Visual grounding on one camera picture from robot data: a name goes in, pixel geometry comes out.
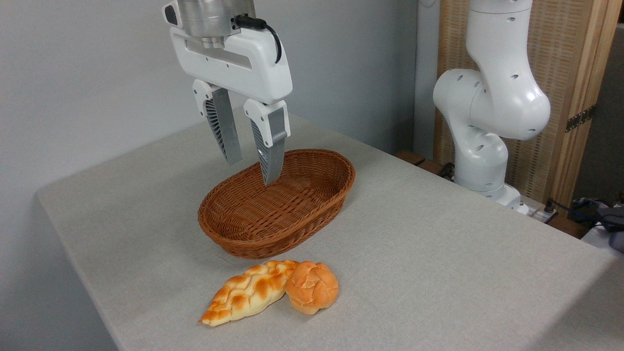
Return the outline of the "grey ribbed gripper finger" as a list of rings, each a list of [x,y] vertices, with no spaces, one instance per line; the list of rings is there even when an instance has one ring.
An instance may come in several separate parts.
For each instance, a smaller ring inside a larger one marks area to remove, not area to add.
[[[246,115],[251,120],[256,150],[265,186],[279,178],[285,154],[285,139],[291,135],[287,104],[281,100],[265,105],[247,100]]]
[[[212,86],[200,79],[194,80],[193,91],[200,114],[207,118],[214,137],[228,164],[242,160],[240,141],[228,90]]]

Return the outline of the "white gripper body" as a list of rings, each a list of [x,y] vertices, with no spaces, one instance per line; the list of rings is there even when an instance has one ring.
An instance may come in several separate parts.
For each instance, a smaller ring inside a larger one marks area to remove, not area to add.
[[[162,8],[185,73],[264,104],[293,89],[281,42],[255,20],[252,1],[172,1]]]

